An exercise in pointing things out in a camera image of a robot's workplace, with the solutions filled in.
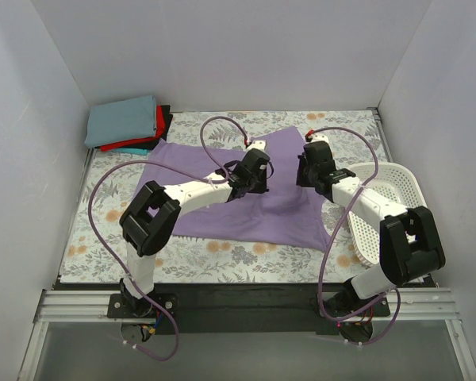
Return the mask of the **purple t shirt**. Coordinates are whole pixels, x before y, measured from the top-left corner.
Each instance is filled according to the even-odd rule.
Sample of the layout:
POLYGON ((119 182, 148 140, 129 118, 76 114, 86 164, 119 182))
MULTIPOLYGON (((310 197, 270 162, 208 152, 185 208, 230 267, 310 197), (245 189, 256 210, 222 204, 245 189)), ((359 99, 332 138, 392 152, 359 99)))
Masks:
MULTIPOLYGON (((267 181, 269 191, 189 212, 176 221, 175 235, 326 249, 330 236, 322 218, 325 199, 296 184, 298 155, 303 151, 304 139, 295 127, 289 127, 267 134, 263 140, 274 166, 267 181)), ((187 182, 180 171, 205 177, 217 169, 211 156, 226 164, 242 159, 244 154, 239 150, 205 151, 161 141, 148 157, 151 164, 145 166, 138 184, 143 186, 150 180, 161 186, 187 182)))

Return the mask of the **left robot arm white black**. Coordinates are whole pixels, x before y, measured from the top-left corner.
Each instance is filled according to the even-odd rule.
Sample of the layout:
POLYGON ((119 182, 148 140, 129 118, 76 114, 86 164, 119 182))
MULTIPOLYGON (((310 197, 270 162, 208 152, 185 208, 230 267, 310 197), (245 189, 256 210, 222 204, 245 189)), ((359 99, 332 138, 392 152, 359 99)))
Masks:
POLYGON ((128 274, 121 280, 125 307, 135 317, 153 307, 155 255, 167 244, 177 220, 213 204, 267 192, 270 157, 261 148, 249 148, 242 160, 227 163, 201 181, 161 186, 145 183, 121 216, 127 248, 128 274))

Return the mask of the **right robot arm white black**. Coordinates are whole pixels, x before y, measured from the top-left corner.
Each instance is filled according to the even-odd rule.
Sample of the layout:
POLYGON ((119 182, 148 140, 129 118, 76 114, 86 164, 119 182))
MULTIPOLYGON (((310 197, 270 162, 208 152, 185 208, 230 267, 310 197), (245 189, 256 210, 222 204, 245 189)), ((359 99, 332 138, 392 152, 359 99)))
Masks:
POLYGON ((336 167, 324 140, 305 144, 298 159, 298 186, 313 188, 364 220, 379 235, 379 262, 343 283, 340 292, 322 302, 323 307, 364 314, 378 295, 446 264, 436 222, 427 207, 408 208, 366 188, 354 172, 336 167))

